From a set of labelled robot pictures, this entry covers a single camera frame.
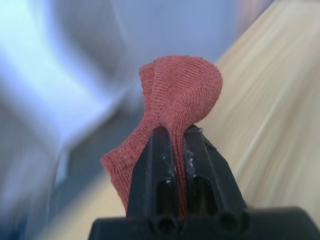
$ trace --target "knit fabric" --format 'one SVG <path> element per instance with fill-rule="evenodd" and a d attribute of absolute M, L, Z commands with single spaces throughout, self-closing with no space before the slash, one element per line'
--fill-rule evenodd
<path fill-rule="evenodd" d="M 127 209 L 131 176 L 153 129 L 165 127 L 174 149 L 178 183 L 179 215 L 187 209 L 183 136 L 215 105 L 222 89 L 219 70 L 201 57 L 165 56 L 140 71 L 144 115 L 133 133 L 101 159 L 111 182 Z"/>

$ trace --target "red sock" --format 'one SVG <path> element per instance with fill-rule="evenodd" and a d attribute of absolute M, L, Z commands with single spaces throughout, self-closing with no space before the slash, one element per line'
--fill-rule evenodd
<path fill-rule="evenodd" d="M 101 163 L 127 209 L 131 176 L 154 128 L 165 127 L 173 144 L 178 182 L 179 214 L 187 209 L 183 135 L 215 105 L 222 89 L 219 70 L 201 57 L 165 56 L 140 71 L 144 116 L 133 133 Z"/>

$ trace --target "wood grain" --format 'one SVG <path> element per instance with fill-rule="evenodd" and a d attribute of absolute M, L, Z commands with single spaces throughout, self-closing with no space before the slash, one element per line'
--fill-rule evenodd
<path fill-rule="evenodd" d="M 255 207 L 320 225 L 320 3 L 277 1 L 218 61 L 222 94 L 198 125 Z"/>

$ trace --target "wooden table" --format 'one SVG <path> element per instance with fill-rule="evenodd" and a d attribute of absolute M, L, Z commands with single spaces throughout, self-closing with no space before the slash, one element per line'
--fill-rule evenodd
<path fill-rule="evenodd" d="M 222 94 L 198 125 L 255 207 L 305 208 L 320 225 L 320 3 L 277 1 L 218 61 Z M 37 239 L 87 239 L 125 214 L 107 175 Z"/>

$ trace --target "black plastic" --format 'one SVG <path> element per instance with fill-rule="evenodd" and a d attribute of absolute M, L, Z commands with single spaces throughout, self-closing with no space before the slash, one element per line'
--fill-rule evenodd
<path fill-rule="evenodd" d="M 198 127 L 186 131 L 183 150 L 183 220 L 172 144 L 158 127 L 134 167 L 126 217 L 97 219 L 89 240 L 320 240 L 300 208 L 247 209 L 228 163 Z"/>

